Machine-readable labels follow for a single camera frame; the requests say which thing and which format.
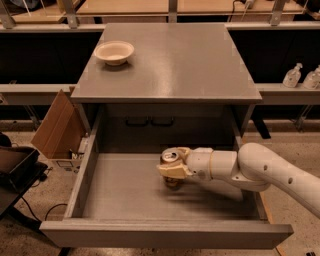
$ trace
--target black panel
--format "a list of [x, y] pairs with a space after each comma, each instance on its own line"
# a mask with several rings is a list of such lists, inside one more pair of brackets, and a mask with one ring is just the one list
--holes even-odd
[[100, 36], [100, 32], [0, 33], [0, 83], [77, 83]]
[[283, 64], [295, 31], [230, 31], [230, 35], [256, 83], [282, 82]]
[[[39, 118], [43, 120], [50, 106], [33, 106]], [[0, 120], [30, 120], [23, 106], [0, 106]]]

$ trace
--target bowl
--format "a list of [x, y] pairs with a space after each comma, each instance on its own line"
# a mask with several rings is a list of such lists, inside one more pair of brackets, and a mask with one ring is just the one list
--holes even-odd
[[100, 44], [94, 51], [98, 59], [111, 66], [125, 63], [133, 52], [134, 47], [132, 44], [123, 41], [109, 41]]

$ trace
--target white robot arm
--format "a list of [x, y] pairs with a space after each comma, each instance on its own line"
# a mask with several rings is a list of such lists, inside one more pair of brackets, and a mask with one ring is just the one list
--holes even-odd
[[273, 184], [320, 218], [320, 179], [260, 144], [245, 144], [238, 153], [211, 148], [169, 148], [163, 151], [157, 168], [169, 185], [188, 176], [220, 179], [256, 192]]

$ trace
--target cardboard box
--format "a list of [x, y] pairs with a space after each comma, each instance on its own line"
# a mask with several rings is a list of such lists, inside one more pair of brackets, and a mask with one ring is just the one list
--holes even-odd
[[78, 109], [61, 90], [31, 143], [52, 163], [67, 171], [77, 171], [81, 160], [71, 159], [78, 151], [86, 130]]

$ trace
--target gray drawer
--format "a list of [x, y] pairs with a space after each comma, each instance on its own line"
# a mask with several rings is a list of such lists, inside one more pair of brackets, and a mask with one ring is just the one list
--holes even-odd
[[260, 219], [254, 193], [222, 181], [167, 188], [160, 152], [107, 152], [106, 113], [102, 106], [63, 221], [41, 225], [58, 246], [272, 249], [293, 233]]

